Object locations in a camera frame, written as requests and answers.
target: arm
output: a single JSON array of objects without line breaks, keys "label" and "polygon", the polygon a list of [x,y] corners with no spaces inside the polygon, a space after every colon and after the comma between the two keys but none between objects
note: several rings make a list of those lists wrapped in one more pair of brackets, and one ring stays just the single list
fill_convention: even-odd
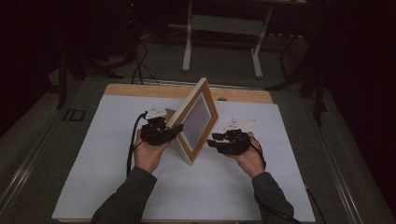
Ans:
[{"label": "arm", "polygon": [[142,142],[138,130],[134,145],[138,145],[134,150],[134,168],[117,191],[96,210],[91,223],[140,223],[146,202],[157,182],[152,172],[157,168],[161,155],[170,142],[151,146]]},{"label": "arm", "polygon": [[[250,140],[250,143],[255,148],[260,148],[259,144],[255,140],[253,140],[254,134],[248,133],[247,135],[252,138]],[[255,196],[257,196],[256,200],[260,200],[260,202],[268,205],[269,207],[274,208],[275,210],[285,215],[293,217],[293,206],[286,200],[282,189],[272,178],[272,176],[269,173],[265,172],[265,168],[262,164],[261,155],[259,155],[256,150],[250,147],[246,152],[242,153],[241,155],[226,156],[236,160],[236,162],[243,169],[243,171],[252,178]],[[268,212],[260,205],[259,208],[262,214],[263,223],[290,223],[289,221]]]}]

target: picture frame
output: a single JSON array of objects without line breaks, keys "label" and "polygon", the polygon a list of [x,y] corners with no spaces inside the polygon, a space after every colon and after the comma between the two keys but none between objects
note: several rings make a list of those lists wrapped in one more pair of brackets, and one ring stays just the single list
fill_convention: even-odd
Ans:
[{"label": "picture frame", "polygon": [[203,77],[167,122],[169,128],[183,123],[183,131],[177,134],[177,141],[188,164],[192,165],[196,159],[218,118],[209,85]]}]

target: white table leg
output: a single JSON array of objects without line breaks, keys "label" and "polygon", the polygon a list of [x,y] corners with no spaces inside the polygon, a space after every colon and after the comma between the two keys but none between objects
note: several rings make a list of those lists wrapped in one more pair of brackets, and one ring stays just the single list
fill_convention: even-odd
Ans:
[{"label": "white table leg", "polygon": [[189,1],[189,17],[187,18],[187,42],[186,49],[184,50],[183,67],[181,70],[183,72],[190,71],[190,61],[191,61],[191,17],[192,17],[192,0]]},{"label": "white table leg", "polygon": [[268,22],[271,18],[272,11],[273,9],[270,7],[265,17],[265,22],[262,25],[262,30],[260,31],[259,34],[259,41],[257,42],[256,47],[251,49],[251,59],[253,61],[254,74],[256,75],[256,78],[262,78],[262,67],[260,66],[259,52],[260,52],[260,47],[262,46],[262,40],[264,39],[265,36],[265,31],[267,30],[268,27]]}]

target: gray sleeve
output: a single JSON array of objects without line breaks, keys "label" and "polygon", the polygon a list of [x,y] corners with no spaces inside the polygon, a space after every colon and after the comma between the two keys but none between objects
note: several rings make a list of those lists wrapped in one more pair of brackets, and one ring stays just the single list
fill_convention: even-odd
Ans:
[{"label": "gray sleeve", "polygon": [[[279,185],[276,183],[270,173],[264,172],[256,175],[251,182],[253,184],[255,195],[262,203],[274,208],[276,211],[279,211],[287,216],[293,217],[293,206],[286,200],[282,189],[279,187]],[[273,215],[262,207],[260,207],[260,212],[262,214],[263,223],[290,224],[289,221]]]},{"label": "gray sleeve", "polygon": [[134,167],[125,182],[96,210],[91,223],[140,223],[157,178]]}]

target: hand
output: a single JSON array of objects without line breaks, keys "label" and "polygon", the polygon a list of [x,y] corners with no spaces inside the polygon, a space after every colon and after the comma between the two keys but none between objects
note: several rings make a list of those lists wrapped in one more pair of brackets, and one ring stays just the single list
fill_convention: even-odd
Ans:
[{"label": "hand", "polygon": [[[254,147],[262,150],[259,144],[254,139],[252,139],[254,138],[254,134],[247,133],[247,135],[250,137],[250,143]],[[238,156],[235,155],[225,155],[225,156],[236,160],[236,162],[242,168],[242,170],[245,173],[247,173],[251,178],[265,172],[264,166],[262,164],[262,156],[253,147],[249,147],[246,152]]]},{"label": "hand", "polygon": [[134,141],[135,147],[137,144],[141,143],[134,150],[134,165],[152,174],[160,163],[161,155],[165,149],[171,145],[171,142],[167,142],[159,146],[152,146],[147,142],[142,142],[140,132],[140,129],[137,130],[136,140]]}]

